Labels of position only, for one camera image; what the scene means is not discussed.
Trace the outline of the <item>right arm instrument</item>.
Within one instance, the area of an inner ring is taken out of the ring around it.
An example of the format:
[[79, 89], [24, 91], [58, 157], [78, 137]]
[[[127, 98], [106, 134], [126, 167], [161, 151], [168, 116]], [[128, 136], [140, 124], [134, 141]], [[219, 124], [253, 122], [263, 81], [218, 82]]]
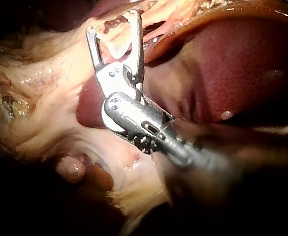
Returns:
[[174, 118], [142, 93], [144, 76], [121, 62], [95, 70], [105, 96], [102, 119], [119, 135], [133, 141], [145, 154], [163, 153], [179, 167], [195, 165], [195, 150], [174, 127]]

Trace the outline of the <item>right arm instrument jaw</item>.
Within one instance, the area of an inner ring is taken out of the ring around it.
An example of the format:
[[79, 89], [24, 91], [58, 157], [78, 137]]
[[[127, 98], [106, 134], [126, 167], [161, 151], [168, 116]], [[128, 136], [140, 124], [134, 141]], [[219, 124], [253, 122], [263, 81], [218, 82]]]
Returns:
[[138, 89], [141, 89], [144, 80], [144, 53], [140, 13], [134, 9], [130, 10], [128, 22], [131, 31], [131, 53], [128, 57], [128, 66], [131, 69], [132, 81]]
[[86, 38], [91, 54], [94, 70], [100, 70], [103, 67], [103, 58], [100, 48], [100, 39], [92, 26], [86, 29]]

